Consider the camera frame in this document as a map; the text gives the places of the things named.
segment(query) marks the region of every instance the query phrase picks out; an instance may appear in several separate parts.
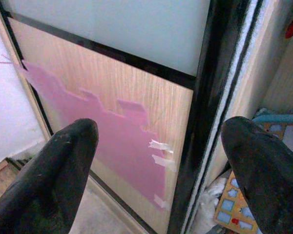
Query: frosted glass panel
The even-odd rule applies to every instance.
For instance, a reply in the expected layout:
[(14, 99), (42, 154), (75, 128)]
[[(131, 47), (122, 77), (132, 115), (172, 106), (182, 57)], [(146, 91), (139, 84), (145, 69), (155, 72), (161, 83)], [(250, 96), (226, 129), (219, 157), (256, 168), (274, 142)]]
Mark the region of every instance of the frosted glass panel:
[(6, 10), (196, 75), (209, 0), (3, 0)]

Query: sliding wardrobe door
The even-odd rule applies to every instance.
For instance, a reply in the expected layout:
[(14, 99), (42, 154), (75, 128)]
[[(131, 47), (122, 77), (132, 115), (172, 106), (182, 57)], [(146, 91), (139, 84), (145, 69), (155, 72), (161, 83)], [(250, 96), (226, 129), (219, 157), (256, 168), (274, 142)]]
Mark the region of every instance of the sliding wardrobe door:
[(167, 233), (172, 216), (185, 212), (171, 210), (182, 192), (175, 187), (191, 138), (208, 7), (205, 0), (0, 1), (50, 130), (83, 117), (98, 123), (90, 175), (150, 233)]

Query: floor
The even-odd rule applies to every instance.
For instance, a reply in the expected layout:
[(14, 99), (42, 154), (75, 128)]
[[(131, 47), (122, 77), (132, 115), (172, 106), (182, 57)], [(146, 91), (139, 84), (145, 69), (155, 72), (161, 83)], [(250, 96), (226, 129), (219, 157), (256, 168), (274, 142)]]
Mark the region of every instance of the floor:
[[(0, 168), (0, 196), (16, 177), (18, 170), (6, 163)], [(69, 234), (132, 234), (104, 202), (86, 185)]]

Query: white tape strip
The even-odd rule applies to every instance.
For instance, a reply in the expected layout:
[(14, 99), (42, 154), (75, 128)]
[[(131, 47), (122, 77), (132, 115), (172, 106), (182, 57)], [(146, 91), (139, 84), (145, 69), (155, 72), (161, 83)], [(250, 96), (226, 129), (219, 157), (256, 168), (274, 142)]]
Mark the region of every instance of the white tape strip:
[(154, 202), (158, 204), (161, 208), (165, 208), (166, 210), (170, 210), (170, 207), (166, 201), (163, 201), (158, 195), (154, 194)]
[(154, 158), (156, 164), (167, 167), (173, 172), (177, 172), (177, 166), (174, 160), (165, 159), (156, 155), (152, 155), (152, 157)]
[(160, 142), (157, 142), (155, 140), (152, 140), (151, 142), (149, 142), (149, 144), (150, 144), (149, 145), (150, 148), (154, 148), (154, 149), (158, 149), (158, 150), (166, 150), (171, 154), (174, 153), (172, 148), (166, 143), (160, 143)]

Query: pink foam sheet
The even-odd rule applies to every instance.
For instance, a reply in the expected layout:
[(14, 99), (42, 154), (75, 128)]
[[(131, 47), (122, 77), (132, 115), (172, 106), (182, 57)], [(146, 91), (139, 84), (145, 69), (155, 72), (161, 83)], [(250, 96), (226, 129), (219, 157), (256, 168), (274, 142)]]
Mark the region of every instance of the pink foam sheet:
[(82, 89), (83, 97), (65, 89), (62, 82), (52, 73), (32, 63), (23, 62), (27, 71), (21, 69), (29, 83), (49, 104), (59, 111), (65, 124), (79, 118), (90, 118), (99, 128), (99, 145), (96, 159), (126, 180), (158, 209), (157, 195), (165, 196), (165, 167), (155, 164), (152, 155), (164, 158), (163, 152), (150, 148), (151, 140), (158, 141), (156, 133), (144, 131), (148, 125), (143, 105), (118, 100), (124, 114), (118, 115), (105, 110), (97, 95)]

